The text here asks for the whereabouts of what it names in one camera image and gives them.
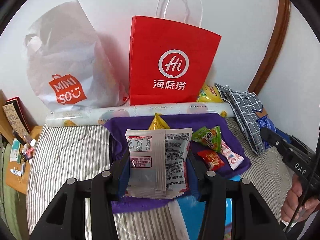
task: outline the nutrition label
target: nutrition label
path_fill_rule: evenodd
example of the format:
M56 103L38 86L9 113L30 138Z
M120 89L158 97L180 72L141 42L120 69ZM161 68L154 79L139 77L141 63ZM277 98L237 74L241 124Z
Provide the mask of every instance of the nutrition label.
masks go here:
M129 152L150 152L152 136L129 136Z

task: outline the white plastic bag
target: white plastic bag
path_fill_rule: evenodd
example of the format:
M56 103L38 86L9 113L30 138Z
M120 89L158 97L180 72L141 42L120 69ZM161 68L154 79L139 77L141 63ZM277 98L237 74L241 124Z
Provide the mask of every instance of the white plastic bag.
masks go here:
M28 80L51 111L119 106L127 100L78 0L36 20L25 46Z

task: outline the paper bag handle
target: paper bag handle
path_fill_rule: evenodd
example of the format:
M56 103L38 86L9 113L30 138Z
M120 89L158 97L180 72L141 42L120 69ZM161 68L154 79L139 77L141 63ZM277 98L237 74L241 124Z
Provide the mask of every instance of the paper bag handle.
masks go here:
M169 5L169 2L170 2L170 0L168 0L167 5L166 5L166 7L165 7L165 9L164 9L164 14L163 14L163 18L164 18L164 19L165 19L165 14L166 14L166 12L167 12L167 7L168 7L168 5ZM199 22L199 28L201 28L202 16L203 16L202 0L200 0L200 3L201 3L201 18L200 18L200 22Z
M155 15L155 17L157 17L157 14L158 14L159 3L160 3L160 0L158 0L158 3L157 3L157 9L156 9L156 15ZM185 5L186 5L186 12L185 12L185 14L184 14L184 23L186 23L186 21L187 21L188 0L185 0Z
M61 76L60 75L53 75L52 78L57 79L57 78L61 78Z

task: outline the white candy wrapper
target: white candy wrapper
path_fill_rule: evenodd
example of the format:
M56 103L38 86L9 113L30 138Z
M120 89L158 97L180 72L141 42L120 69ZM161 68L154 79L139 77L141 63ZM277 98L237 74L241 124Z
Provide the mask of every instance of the white candy wrapper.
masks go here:
M129 196L172 199L188 188L186 165L192 129L127 130Z
M243 162L243 157L239 154L231 151L229 146L221 140L221 154L228 159L231 169L235 170L241 162Z
M130 152L130 196L165 199L165 129L127 130Z

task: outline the small bottle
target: small bottle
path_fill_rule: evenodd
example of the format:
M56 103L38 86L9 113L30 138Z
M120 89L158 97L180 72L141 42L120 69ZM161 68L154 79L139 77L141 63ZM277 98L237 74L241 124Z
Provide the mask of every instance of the small bottle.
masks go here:
M33 139L33 140L30 142L30 146L31 146L33 149L36 149L37 141L36 141L35 139Z
M23 139L24 139L24 141L25 141L26 143L28 143L28 144L30 144L31 141L32 141L32 138L31 138L30 134L28 134L28 133L25 133L25 134L23 135Z

